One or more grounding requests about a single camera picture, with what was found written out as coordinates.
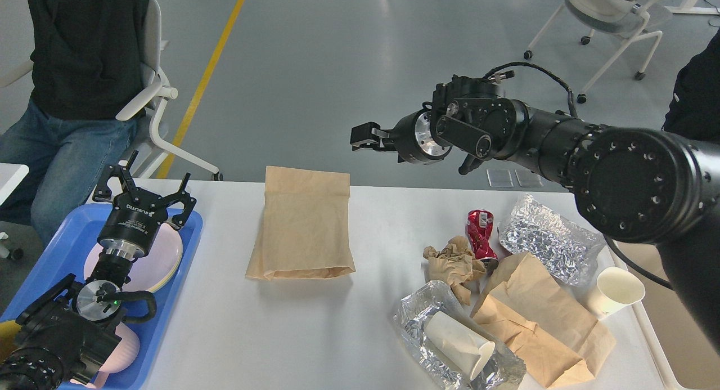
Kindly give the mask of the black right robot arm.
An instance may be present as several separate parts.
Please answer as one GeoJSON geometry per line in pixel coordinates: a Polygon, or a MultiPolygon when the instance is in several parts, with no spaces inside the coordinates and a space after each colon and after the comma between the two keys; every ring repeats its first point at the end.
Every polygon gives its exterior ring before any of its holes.
{"type": "Polygon", "coordinates": [[[483,77],[454,75],[430,102],[384,130],[374,122],[350,132],[353,150],[396,152],[399,162],[442,161],[466,153],[458,172],[510,161],[574,194],[579,214],[608,239],[654,245],[670,287],[699,328],[719,341],[718,144],[672,133],[587,123],[505,98],[514,62],[483,77]]]}

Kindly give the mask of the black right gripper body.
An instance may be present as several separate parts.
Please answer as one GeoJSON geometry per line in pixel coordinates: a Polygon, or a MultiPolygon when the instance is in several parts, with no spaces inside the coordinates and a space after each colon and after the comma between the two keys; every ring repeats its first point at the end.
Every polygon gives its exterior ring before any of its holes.
{"type": "Polygon", "coordinates": [[[399,163],[431,164],[442,161],[451,152],[452,147],[442,146],[432,137],[429,113],[420,110],[404,116],[389,131],[399,163]]]}

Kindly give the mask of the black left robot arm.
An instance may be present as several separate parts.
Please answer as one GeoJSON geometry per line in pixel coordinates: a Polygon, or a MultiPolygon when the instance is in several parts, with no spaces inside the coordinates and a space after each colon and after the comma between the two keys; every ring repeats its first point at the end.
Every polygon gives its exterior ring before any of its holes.
{"type": "Polygon", "coordinates": [[[128,291],[129,273],[147,256],[162,225],[180,230],[195,207],[187,192],[190,174],[167,196],[136,186],[128,166],[108,166],[93,193],[111,203],[98,234],[101,245],[90,277],[70,273],[16,318],[16,349],[2,362],[3,389],[56,389],[75,380],[87,385],[122,343],[124,324],[143,324],[157,313],[149,290],[128,291]]]}

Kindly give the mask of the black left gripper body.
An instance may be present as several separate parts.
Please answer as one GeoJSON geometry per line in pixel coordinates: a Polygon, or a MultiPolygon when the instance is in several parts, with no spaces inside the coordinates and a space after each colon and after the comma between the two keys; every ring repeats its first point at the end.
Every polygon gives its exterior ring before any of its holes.
{"type": "Polygon", "coordinates": [[[97,242],[105,254],[129,261],[145,257],[167,216],[167,208],[155,203],[148,208],[129,202],[114,203],[97,242]]]}

